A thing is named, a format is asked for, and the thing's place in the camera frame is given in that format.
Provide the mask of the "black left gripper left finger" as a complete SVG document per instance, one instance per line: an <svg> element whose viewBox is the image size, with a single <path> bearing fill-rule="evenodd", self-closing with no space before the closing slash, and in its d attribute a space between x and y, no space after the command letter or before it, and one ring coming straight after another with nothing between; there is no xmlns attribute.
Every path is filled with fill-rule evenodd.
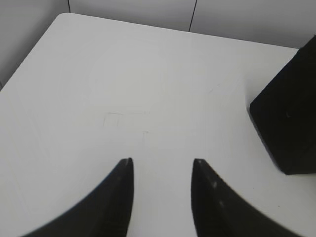
<svg viewBox="0 0 316 237"><path fill-rule="evenodd" d="M124 237L133 207L132 158L121 159L84 199L29 237Z"/></svg>

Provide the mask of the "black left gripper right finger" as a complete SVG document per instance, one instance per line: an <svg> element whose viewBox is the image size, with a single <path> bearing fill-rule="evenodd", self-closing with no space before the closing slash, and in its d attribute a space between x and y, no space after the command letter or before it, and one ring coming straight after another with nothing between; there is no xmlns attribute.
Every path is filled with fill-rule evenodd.
<svg viewBox="0 0 316 237"><path fill-rule="evenodd" d="M294 237L255 209L203 159L194 159L192 214L199 237Z"/></svg>

